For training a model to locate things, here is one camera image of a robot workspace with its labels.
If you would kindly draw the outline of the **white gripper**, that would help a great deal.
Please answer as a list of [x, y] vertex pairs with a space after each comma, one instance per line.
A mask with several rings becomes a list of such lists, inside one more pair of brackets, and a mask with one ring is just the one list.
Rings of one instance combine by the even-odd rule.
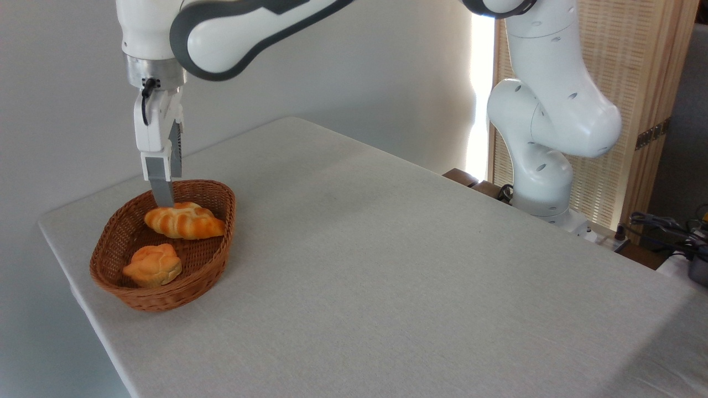
[[143, 177], [158, 207], [174, 207], [174, 178], [183, 176], [183, 88], [142, 89], [134, 104], [134, 129]]

